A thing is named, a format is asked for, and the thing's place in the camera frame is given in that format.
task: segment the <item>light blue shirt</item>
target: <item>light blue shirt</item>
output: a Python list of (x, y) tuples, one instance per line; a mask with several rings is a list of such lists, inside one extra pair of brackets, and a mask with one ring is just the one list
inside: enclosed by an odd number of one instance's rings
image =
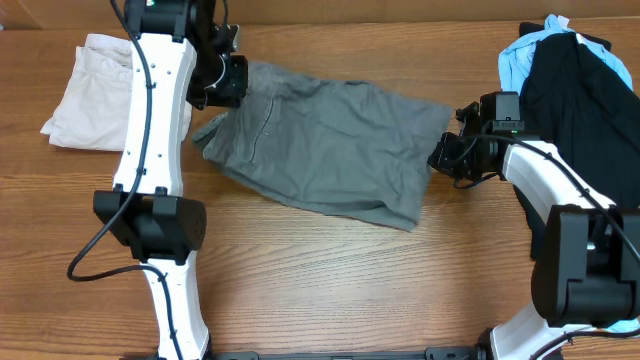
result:
[(633, 319), (618, 321), (610, 328), (608, 328), (607, 331), (615, 333), (626, 333), (636, 331), (638, 329), (640, 329), (640, 322), (638, 322), (638, 319)]
[[(563, 16), (549, 15), (544, 22), (544, 30), (521, 37), (500, 53), (498, 70), (502, 91), (517, 91), (520, 94), (525, 79), (531, 73), (537, 43), (553, 34), (574, 32), (567, 27), (568, 23), (569, 20)], [(633, 90), (631, 75), (620, 59), (608, 52), (604, 46), (589, 41), (580, 34), (576, 34), (576, 37), (579, 43), (586, 45), (592, 53), (620, 76), (629, 89)]]

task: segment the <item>clothing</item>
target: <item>clothing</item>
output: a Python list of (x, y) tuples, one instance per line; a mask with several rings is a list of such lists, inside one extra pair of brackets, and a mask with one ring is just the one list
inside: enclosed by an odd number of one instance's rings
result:
[[(552, 35), (538, 44), (520, 97), (522, 119), (553, 142), (590, 186), (623, 208), (640, 205), (639, 108), (640, 99), (627, 84), (573, 34)], [(535, 258), (544, 242), (544, 223), (518, 195), (533, 233)], [(633, 320), (607, 330), (638, 327)]]
[(283, 204), (412, 230), (451, 114), (364, 81), (251, 62), (241, 107), (193, 141), (225, 175)]
[[(544, 30), (544, 25), (540, 25), (540, 24), (536, 24), (536, 23), (532, 23), (532, 22), (521, 22), (520, 23), (520, 27), (519, 27), (519, 33), (520, 33), (520, 37), (531, 34), (532, 32), (536, 32), (536, 31), (542, 31)], [(613, 45), (611, 44), (611, 42), (609, 40), (606, 39), (601, 39), (595, 36), (591, 36), (589, 34), (585, 34), (585, 33), (580, 33), (580, 35), (584, 36), (585, 38), (587, 38), (587, 40), (593, 41), (594, 43), (600, 44), (602, 46), (604, 46), (604, 48), (611, 52), (611, 48), (613, 47)]]
[[(76, 63), (62, 102), (41, 130), (51, 145), (86, 150), (122, 151), (127, 138), (131, 80), (127, 40), (89, 34), (76, 48)], [(191, 123), (185, 107), (182, 139)]]
[[(544, 23), (544, 30), (525, 35), (506, 48), (498, 57), (498, 70), (503, 91), (522, 91), (522, 85), (531, 71), (537, 44), (550, 35), (575, 32), (567, 27), (568, 19), (549, 15)], [(633, 81), (622, 61), (608, 52), (604, 46), (585, 39), (580, 34), (573, 35), (591, 50), (600, 60), (613, 69), (618, 76), (633, 89)]]

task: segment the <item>wooden table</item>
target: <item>wooden table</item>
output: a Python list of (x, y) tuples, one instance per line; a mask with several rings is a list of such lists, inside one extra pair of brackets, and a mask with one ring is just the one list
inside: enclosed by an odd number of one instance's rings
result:
[[(640, 19), (575, 20), (640, 74)], [(463, 107), (499, 89), (516, 22), (248, 26), (243, 48), (321, 77), (366, 79)], [(121, 36), (119, 30), (102, 32)], [(119, 154), (39, 134), (86, 31), (0, 32), (0, 358), (114, 359), (158, 342), (142, 274), (76, 284), (69, 261), (100, 227), (96, 189)], [(194, 128), (217, 111), (196, 113)], [(457, 124), (452, 120), (452, 129)], [(511, 186), (456, 191), (434, 175), (412, 233), (287, 208), (183, 147), (186, 196), (207, 205), (200, 301), (216, 351), (420, 350), (472, 344), (530, 301), (530, 231)], [(81, 273), (131, 264), (107, 236)], [(579, 340), (568, 359), (640, 358), (640, 341)]]

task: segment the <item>folded gray shirt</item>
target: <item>folded gray shirt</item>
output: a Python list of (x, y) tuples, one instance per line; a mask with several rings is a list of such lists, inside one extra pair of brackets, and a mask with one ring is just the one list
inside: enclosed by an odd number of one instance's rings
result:
[(283, 204), (412, 230), (451, 113), (368, 82), (252, 62), (241, 107), (193, 142), (225, 175)]

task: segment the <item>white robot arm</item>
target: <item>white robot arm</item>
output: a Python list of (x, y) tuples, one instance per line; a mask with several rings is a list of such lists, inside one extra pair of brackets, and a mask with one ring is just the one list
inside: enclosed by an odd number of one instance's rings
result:
[[(236, 50), (239, 28), (214, 26), (214, 7), (215, 0), (126, 2), (127, 18), (123, 22), (137, 39), (147, 66), (138, 56), (134, 41), (133, 97), (126, 147), (114, 177), (114, 190), (96, 192), (94, 211), (106, 224), (105, 229), (131, 248), (132, 256), (143, 265), (137, 270), (146, 270), (160, 330), (154, 359), (214, 358), (195, 275), (206, 212), (202, 203), (182, 198), (180, 169), (185, 101), (200, 109), (209, 105), (238, 106), (247, 88), (246, 59), (230, 55)], [(153, 101), (147, 98), (149, 93)], [(568, 170), (572, 181), (562, 171), (562, 166), (569, 167), (556, 147), (524, 131), (525, 124), (517, 111), (517, 94), (494, 93), (483, 99), (482, 104), (459, 112), (459, 119), (464, 118), (465, 123), (461, 136), (443, 134), (429, 164), (456, 179), (471, 181), (496, 172), (502, 180), (518, 187), (545, 221), (545, 252), (534, 270), (531, 304), (510, 322), (493, 329), (477, 347), (428, 348), (420, 353), (237, 353), (215, 357), (526, 360), (555, 354), (568, 340), (563, 340), (565, 333), (637, 317), (640, 267), (631, 249), (622, 245), (619, 231), (607, 232), (601, 212), (607, 209), (607, 220), (615, 218), (618, 230), (624, 228), (633, 235), (633, 245), (640, 243), (638, 212), (616, 209), (610, 199), (589, 189), (575, 172)], [(144, 161), (139, 162), (145, 151)], [(590, 190), (588, 197), (584, 189)], [(80, 255), (84, 256), (92, 246)], [(75, 264), (69, 270), (72, 279)]]

